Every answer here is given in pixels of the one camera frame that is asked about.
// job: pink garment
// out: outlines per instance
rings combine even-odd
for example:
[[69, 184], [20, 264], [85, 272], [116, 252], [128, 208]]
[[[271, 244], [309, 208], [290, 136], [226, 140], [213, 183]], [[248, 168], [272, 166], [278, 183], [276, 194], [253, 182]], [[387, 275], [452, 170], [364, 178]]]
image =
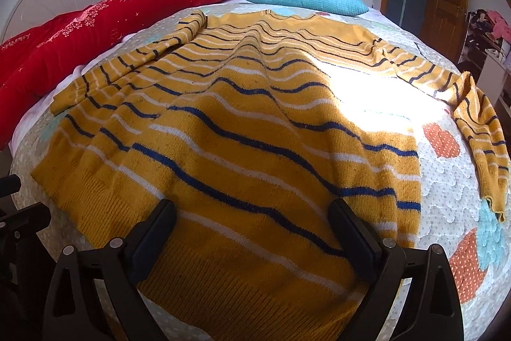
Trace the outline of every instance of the pink garment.
[[488, 17], [495, 23], [493, 26], [492, 35], [495, 39], [504, 38], [508, 43], [511, 43], [511, 28], [507, 22], [502, 18], [497, 11], [488, 11]]

